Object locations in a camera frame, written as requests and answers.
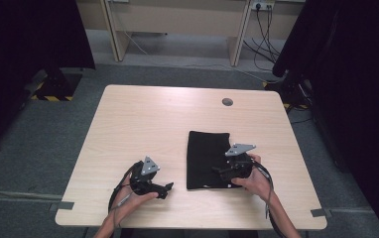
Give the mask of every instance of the black tape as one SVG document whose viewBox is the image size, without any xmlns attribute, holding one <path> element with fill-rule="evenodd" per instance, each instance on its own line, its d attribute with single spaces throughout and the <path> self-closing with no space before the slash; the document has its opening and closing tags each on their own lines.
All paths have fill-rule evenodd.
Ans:
<svg viewBox="0 0 379 238">
<path fill-rule="evenodd" d="M 74 207 L 74 202 L 72 201 L 61 201 L 59 204 L 59 209 L 62 210 L 72 210 Z"/>
<path fill-rule="evenodd" d="M 327 211 L 323 208 L 311 210 L 311 213 L 313 214 L 313 217 L 320 217 L 320 216 L 331 217 L 332 216 L 330 211 Z"/>
</svg>

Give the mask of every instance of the floor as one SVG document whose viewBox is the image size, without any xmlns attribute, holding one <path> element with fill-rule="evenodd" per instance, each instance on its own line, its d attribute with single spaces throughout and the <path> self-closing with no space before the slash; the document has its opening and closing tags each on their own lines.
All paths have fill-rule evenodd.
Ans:
<svg viewBox="0 0 379 238">
<path fill-rule="evenodd" d="M 256 57 L 254 62 L 255 54 L 246 46 L 242 49 L 239 64 L 231 66 L 227 40 L 223 37 L 138 33 L 132 36 L 133 41 L 127 49 L 124 60 L 115 61 L 107 32 L 87 30 L 87 35 L 96 63 L 241 71 L 261 70 L 258 67 L 265 69 L 261 71 L 269 71 L 273 67 L 270 61 L 262 57 Z M 251 47 L 258 48 L 252 39 L 245 41 Z M 280 51 L 284 45 L 284 41 L 281 40 L 271 43 L 277 51 Z"/>
</svg>

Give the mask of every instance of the human arm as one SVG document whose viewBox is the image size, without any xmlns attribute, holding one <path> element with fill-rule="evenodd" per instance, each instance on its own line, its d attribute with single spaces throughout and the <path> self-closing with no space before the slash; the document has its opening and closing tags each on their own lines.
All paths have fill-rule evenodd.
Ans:
<svg viewBox="0 0 379 238">
<path fill-rule="evenodd" d="M 261 158 L 257 155 L 248 154 L 256 162 L 261 163 Z M 276 192 L 272 190 L 268 180 L 254 168 L 248 178 L 233 178 L 232 182 L 242 185 L 246 190 L 259 195 L 269 206 L 270 213 L 274 218 L 280 231 L 288 238 L 301 237 L 294 224 L 285 211 Z"/>
<path fill-rule="evenodd" d="M 99 227 L 99 230 L 94 235 L 94 238 L 104 238 L 110 237 L 114 229 L 119 226 L 119 223 L 129 214 L 133 213 L 141 204 L 154 199 L 158 196 L 156 192 L 149 192 L 144 195 L 137 195 L 134 193 L 129 186 L 130 178 L 127 176 L 123 182 L 124 186 L 116 195 L 114 201 L 112 202 L 112 207 L 103 220 L 102 225 Z"/>
</svg>

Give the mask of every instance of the power outlet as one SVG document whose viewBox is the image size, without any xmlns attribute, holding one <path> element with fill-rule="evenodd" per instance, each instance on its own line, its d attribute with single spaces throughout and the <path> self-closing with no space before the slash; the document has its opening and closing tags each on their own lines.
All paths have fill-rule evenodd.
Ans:
<svg viewBox="0 0 379 238">
<path fill-rule="evenodd" d="M 251 9 L 257 11 L 257 4 L 260 4 L 260 11 L 271 11 L 274 8 L 275 0 L 254 0 Z"/>
</svg>

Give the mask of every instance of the light wood tabletop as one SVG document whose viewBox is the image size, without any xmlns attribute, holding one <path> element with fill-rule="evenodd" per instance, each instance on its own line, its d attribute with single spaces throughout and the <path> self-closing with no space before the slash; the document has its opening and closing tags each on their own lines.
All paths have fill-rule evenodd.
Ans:
<svg viewBox="0 0 379 238">
<path fill-rule="evenodd" d="M 222 104 L 223 98 L 233 101 Z M 78 156 L 56 222 L 99 226 L 125 172 L 150 156 L 161 169 L 153 183 L 174 182 L 121 223 L 134 228 L 272 229 L 265 203 L 243 188 L 187 190 L 190 131 L 230 133 L 230 144 L 253 144 L 298 229 L 320 230 L 325 217 L 291 124 L 276 92 L 109 85 Z"/>
</svg>

